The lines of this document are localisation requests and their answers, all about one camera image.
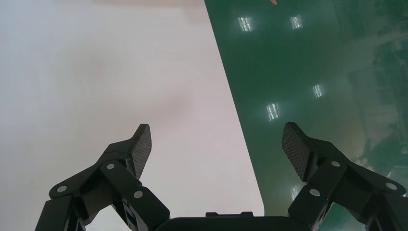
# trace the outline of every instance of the white table surface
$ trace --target white table surface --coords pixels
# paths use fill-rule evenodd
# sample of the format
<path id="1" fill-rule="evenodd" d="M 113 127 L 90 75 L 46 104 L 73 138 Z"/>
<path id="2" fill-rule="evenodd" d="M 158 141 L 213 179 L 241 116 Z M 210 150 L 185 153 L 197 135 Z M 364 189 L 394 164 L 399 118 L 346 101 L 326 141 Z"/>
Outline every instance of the white table surface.
<path id="1" fill-rule="evenodd" d="M 264 214 L 202 0 L 0 1 L 0 230 L 149 123 L 143 185 L 171 217 Z M 87 230 L 128 230 L 101 211 Z"/>

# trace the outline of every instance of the metal bolt head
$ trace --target metal bolt head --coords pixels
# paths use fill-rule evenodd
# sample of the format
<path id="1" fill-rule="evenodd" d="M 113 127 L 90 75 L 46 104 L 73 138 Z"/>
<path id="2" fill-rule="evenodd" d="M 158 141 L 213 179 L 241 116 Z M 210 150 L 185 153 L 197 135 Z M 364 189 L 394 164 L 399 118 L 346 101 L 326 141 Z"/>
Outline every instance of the metal bolt head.
<path id="1" fill-rule="evenodd" d="M 312 194 L 313 196 L 320 196 L 320 192 L 317 191 L 316 189 L 311 189 L 309 193 Z"/>
<path id="2" fill-rule="evenodd" d="M 143 196 L 143 192 L 142 191 L 137 191 L 135 192 L 135 194 L 133 194 L 134 198 L 141 198 Z"/>
<path id="3" fill-rule="evenodd" d="M 60 186 L 60 187 L 58 187 L 57 192 L 62 193 L 63 191 L 66 190 L 66 188 L 67 188 L 66 185 Z"/>
<path id="4" fill-rule="evenodd" d="M 386 183 L 385 185 L 386 185 L 388 188 L 392 189 L 392 190 L 396 190 L 396 189 L 397 189 L 396 185 L 394 185 L 394 184 Z"/>
<path id="5" fill-rule="evenodd" d="M 107 169 L 112 169 L 112 168 L 114 168 L 114 167 L 115 167 L 114 164 L 108 164 L 108 165 L 106 166 Z"/>
<path id="6" fill-rule="evenodd" d="M 335 166 L 335 167 L 340 167 L 340 163 L 337 161 L 332 161 L 331 165 Z"/>

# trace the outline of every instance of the floor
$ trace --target floor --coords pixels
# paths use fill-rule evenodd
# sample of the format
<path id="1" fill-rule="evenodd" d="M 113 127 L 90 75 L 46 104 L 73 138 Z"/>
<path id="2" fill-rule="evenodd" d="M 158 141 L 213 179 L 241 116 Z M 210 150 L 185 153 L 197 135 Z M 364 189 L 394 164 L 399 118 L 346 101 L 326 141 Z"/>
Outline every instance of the floor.
<path id="1" fill-rule="evenodd" d="M 407 1 L 3 0 L 0 35 L 1 230 L 140 123 L 173 218 L 286 216 L 288 121 L 408 187 Z M 364 227 L 334 205 L 319 230 Z"/>
<path id="2" fill-rule="evenodd" d="M 0 230 L 149 123 L 141 181 L 171 217 L 264 214 L 201 0 L 0 1 Z M 110 207 L 89 231 L 128 228 Z"/>
<path id="3" fill-rule="evenodd" d="M 408 2 L 206 0 L 265 214 L 303 183 L 283 125 L 408 187 Z M 364 230 L 333 206 L 319 230 Z"/>

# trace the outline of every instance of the green epoxy floor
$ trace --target green epoxy floor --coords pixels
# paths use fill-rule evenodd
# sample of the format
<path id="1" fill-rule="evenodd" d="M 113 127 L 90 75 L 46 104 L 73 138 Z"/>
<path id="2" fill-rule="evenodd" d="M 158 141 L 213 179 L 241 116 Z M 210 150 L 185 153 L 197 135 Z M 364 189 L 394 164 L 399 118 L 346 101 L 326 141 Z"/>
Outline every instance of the green epoxy floor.
<path id="1" fill-rule="evenodd" d="M 408 188 L 408 1 L 206 0 L 267 216 L 303 186 L 281 148 L 295 121 Z M 319 230 L 364 230 L 332 207 Z"/>

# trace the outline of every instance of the screw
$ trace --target screw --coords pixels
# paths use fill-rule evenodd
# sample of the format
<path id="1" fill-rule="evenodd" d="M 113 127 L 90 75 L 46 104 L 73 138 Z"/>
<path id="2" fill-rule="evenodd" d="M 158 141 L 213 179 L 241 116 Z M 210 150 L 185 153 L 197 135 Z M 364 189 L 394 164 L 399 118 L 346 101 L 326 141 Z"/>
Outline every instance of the screw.
<path id="1" fill-rule="evenodd" d="M 114 164 L 108 164 L 108 165 L 106 166 L 107 169 L 112 169 L 112 168 L 114 168 L 114 167 L 115 167 Z"/>
<path id="2" fill-rule="evenodd" d="M 386 185 L 388 188 L 392 189 L 392 190 L 396 190 L 396 189 L 397 189 L 397 187 L 396 187 L 394 184 L 386 183 L 385 185 Z"/>
<path id="3" fill-rule="evenodd" d="M 340 167 L 340 163 L 337 161 L 332 161 L 331 165 L 335 166 L 335 167 Z"/>
<path id="4" fill-rule="evenodd" d="M 58 187 L 57 192 L 62 193 L 63 191 L 66 190 L 66 188 L 67 188 L 66 185 L 60 186 L 60 187 Z"/>
<path id="5" fill-rule="evenodd" d="M 134 198 L 141 198 L 143 196 L 143 192 L 142 191 L 137 191 L 135 192 L 135 194 L 133 194 Z"/>
<path id="6" fill-rule="evenodd" d="M 312 194 L 313 196 L 320 196 L 320 192 L 317 191 L 316 189 L 311 189 L 309 193 Z"/>

